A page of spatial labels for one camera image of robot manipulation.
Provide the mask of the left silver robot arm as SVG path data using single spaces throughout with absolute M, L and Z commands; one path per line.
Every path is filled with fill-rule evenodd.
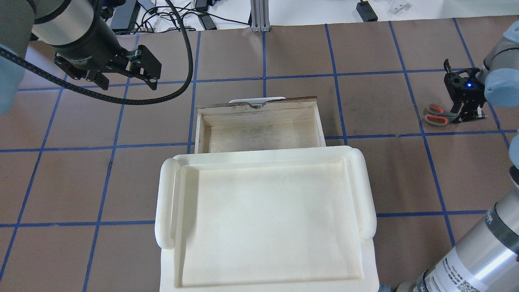
M 24 79 L 24 68 L 6 58 L 24 59 L 35 35 L 56 53 L 54 64 L 70 79 L 107 90 L 106 74 L 144 81 L 157 89 L 161 63 L 144 45 L 127 50 L 89 0 L 2 0 L 1 113 L 8 112 Z

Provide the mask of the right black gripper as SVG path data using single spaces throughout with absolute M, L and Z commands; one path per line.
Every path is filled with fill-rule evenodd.
M 443 66 L 446 72 L 444 83 L 453 102 L 450 112 L 458 114 L 454 123 L 486 119 L 483 111 L 486 103 L 484 85 L 478 80 L 480 69 L 465 68 L 454 72 L 448 59 L 445 59 Z

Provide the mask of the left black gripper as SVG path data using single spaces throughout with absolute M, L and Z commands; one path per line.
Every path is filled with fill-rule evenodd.
M 103 90 L 109 87 L 106 73 L 117 73 L 129 78 L 138 78 L 144 81 L 152 90 L 157 89 L 157 82 L 161 77 L 161 63 L 144 45 L 128 51 L 120 48 L 118 52 L 98 50 L 92 55 L 82 58 L 66 58 L 63 55 L 54 56 L 57 65 L 72 79 L 85 79 L 93 82 Z

